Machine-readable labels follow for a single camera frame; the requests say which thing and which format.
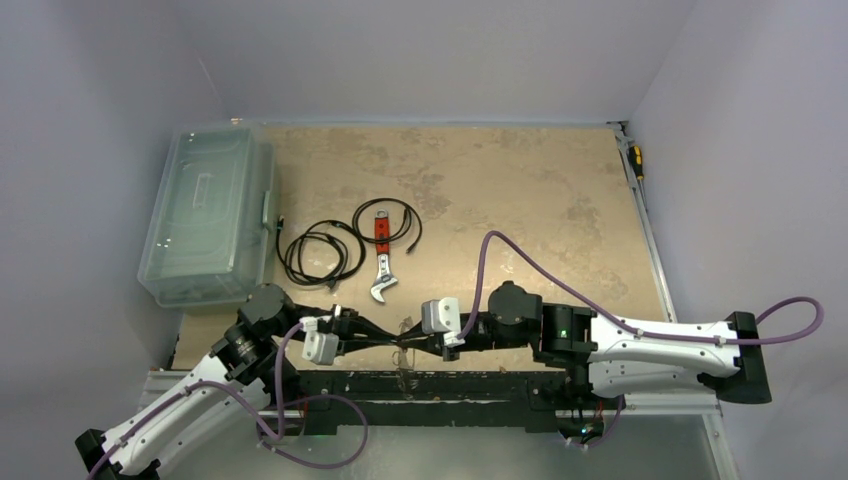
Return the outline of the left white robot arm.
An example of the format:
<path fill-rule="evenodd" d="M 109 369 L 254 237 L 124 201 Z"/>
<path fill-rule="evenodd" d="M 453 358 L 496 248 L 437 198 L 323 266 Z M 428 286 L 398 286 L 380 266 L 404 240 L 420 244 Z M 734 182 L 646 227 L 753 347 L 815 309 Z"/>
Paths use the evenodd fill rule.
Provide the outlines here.
<path fill-rule="evenodd" d="M 88 478 L 158 478 L 165 451 L 187 445 L 190 427 L 206 414 L 244 410 L 262 442 L 282 439 L 288 410 L 304 417 L 310 405 L 337 398 L 301 386 L 285 357 L 291 340 L 302 342 L 303 359 L 330 365 L 338 355 L 393 345 L 397 337 L 353 309 L 299 305 L 280 286 L 261 284 L 223 338 L 180 382 L 125 422 L 89 429 L 76 439 Z"/>

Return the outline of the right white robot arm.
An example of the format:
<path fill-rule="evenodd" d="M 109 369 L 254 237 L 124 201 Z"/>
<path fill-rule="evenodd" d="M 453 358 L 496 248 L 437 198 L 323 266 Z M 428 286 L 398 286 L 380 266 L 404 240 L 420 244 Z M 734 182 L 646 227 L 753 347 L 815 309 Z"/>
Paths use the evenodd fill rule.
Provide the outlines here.
<path fill-rule="evenodd" d="M 533 361 L 566 371 L 561 392 L 576 407 L 597 397 L 700 388 L 724 402 L 757 405 L 772 399 L 758 339 L 747 312 L 701 324 L 613 321 L 588 307 L 547 303 L 506 281 L 476 315 L 461 312 L 454 297 L 423 303 L 420 322 L 398 344 L 444 361 L 528 347 Z"/>

